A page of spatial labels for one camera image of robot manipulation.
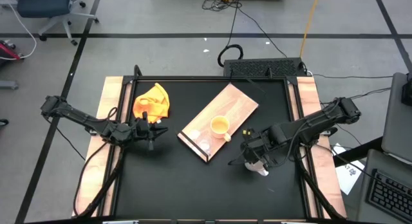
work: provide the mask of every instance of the chair wheel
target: chair wheel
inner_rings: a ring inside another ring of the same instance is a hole
[[[8,120],[7,119],[0,119],[0,127],[3,127],[5,125],[8,124]]]

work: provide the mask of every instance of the yellow cup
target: yellow cup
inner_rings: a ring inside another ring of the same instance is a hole
[[[216,116],[212,118],[211,129],[212,135],[216,138],[224,138],[227,142],[230,141],[231,137],[227,133],[229,130],[230,123],[229,120],[224,116]]]

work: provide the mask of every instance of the wooden table edge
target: wooden table edge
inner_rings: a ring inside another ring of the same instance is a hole
[[[122,87],[123,77],[106,77],[102,95],[100,98],[97,118],[106,118],[109,110],[113,107],[118,106],[118,100],[120,98],[120,90]],[[319,102],[319,97],[317,93],[317,88],[313,77],[298,77],[298,88],[301,97],[302,109],[304,115],[309,115],[313,112],[320,110],[321,105]],[[292,102],[292,112],[294,117],[297,116],[297,104],[295,95],[293,92],[293,86],[289,85],[289,93]],[[131,91],[131,86],[128,84],[126,86],[126,95],[129,97]],[[125,99],[124,106],[122,109],[121,121],[126,121],[126,112],[128,106],[128,99]],[[92,136],[87,157],[95,152],[95,150],[103,144],[103,141],[99,136]],[[319,139],[319,144],[325,147],[329,147],[329,140],[327,137],[322,136]],[[76,199],[76,208],[78,212],[82,212],[94,198],[96,193],[100,190],[103,182],[104,173],[106,171],[106,164],[109,156],[109,146],[105,146],[99,154],[95,156],[86,167],[84,175],[82,178],[82,183],[80,185],[79,193]],[[118,148],[115,151],[115,157],[112,163],[112,169],[116,164],[118,156]],[[315,173],[317,178],[317,183],[320,190],[326,196],[328,201],[335,207],[337,212],[344,217],[346,217],[346,211],[344,208],[344,203],[341,195],[341,190],[339,187],[339,182],[336,175],[335,165],[333,163],[333,157],[330,152],[320,147],[312,148],[312,157],[315,166]],[[106,194],[106,200],[103,210],[103,215],[107,216],[111,210],[111,201],[113,198],[112,185],[108,193]],[[314,200],[314,194],[310,190],[309,186],[306,185],[306,190],[308,193],[310,215],[311,217],[317,217],[316,206]],[[325,218],[328,218],[327,213],[323,210]]]

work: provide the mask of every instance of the office chair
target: office chair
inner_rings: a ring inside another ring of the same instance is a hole
[[[96,15],[82,14],[72,12],[72,6],[78,3],[82,8],[86,7],[85,2],[80,0],[19,0],[17,11],[21,17],[26,18],[50,18],[49,23],[39,30],[39,38],[41,41],[46,41],[47,37],[43,33],[49,30],[55,24],[61,22],[67,33],[68,39],[76,46],[77,41],[73,40],[70,33],[69,25],[70,17],[81,16],[92,18],[95,23],[98,23]]]

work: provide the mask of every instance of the wooden platform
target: wooden platform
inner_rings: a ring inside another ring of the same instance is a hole
[[[223,138],[214,138],[210,128],[216,116],[225,116],[229,122],[231,136],[259,106],[255,101],[232,84],[228,84],[183,130],[178,137],[185,142],[205,162],[226,143]]]

